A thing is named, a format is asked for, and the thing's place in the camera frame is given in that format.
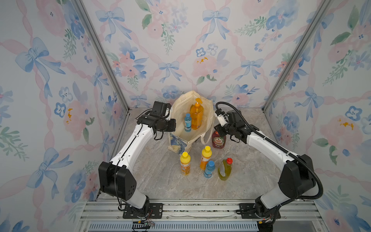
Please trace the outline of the dark red soap bottle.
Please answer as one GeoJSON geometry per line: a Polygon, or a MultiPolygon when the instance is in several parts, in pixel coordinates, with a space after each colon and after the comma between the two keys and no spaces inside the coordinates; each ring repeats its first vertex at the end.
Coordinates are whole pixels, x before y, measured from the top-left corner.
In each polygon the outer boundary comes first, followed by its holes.
{"type": "Polygon", "coordinates": [[[223,149],[226,144],[226,136],[221,136],[216,130],[212,134],[212,145],[214,148],[223,149]]]}

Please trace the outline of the cream canvas shopping bag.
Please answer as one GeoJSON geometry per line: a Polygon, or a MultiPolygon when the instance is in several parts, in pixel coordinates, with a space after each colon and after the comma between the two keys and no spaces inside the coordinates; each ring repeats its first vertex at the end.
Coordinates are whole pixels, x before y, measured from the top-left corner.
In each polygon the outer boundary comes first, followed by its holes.
{"type": "Polygon", "coordinates": [[[189,152],[194,142],[201,140],[206,145],[212,137],[214,125],[214,104],[195,91],[189,91],[182,94],[172,106],[171,119],[176,120],[176,130],[169,133],[169,150],[181,155],[183,152],[189,152]],[[197,130],[185,131],[185,116],[190,113],[190,108],[199,98],[204,108],[202,124],[197,130]]]}

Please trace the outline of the orange pump soap bottle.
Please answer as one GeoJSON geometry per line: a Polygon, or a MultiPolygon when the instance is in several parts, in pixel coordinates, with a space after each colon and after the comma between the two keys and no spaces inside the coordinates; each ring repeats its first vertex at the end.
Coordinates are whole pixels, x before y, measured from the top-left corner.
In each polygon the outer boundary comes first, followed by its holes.
{"type": "Polygon", "coordinates": [[[203,122],[204,107],[202,106],[202,100],[200,98],[196,99],[196,103],[190,108],[191,116],[191,128],[197,130],[203,122]]]}

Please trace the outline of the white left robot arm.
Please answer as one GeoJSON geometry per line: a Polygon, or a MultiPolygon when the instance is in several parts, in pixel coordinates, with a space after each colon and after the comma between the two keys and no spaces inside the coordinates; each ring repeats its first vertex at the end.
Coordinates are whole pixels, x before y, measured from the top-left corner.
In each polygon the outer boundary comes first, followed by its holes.
{"type": "Polygon", "coordinates": [[[140,116],[134,131],[121,150],[109,162],[102,162],[98,168],[100,191],[117,197],[137,209],[146,207],[147,196],[137,190],[137,181],[132,171],[136,160],[148,141],[157,132],[174,132],[175,119],[140,116]]]}

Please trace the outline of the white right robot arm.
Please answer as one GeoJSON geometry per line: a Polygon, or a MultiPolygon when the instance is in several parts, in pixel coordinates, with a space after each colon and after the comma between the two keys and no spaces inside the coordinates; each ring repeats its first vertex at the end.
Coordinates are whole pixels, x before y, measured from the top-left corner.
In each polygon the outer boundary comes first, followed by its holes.
{"type": "Polygon", "coordinates": [[[247,124],[239,111],[227,113],[216,110],[219,122],[215,130],[222,136],[229,135],[235,142],[254,147],[268,157],[281,171],[273,189],[255,200],[253,212],[259,218],[277,213],[280,207],[296,199],[321,197],[323,187],[313,170],[313,162],[307,155],[296,155],[263,134],[259,128],[247,124]]]}

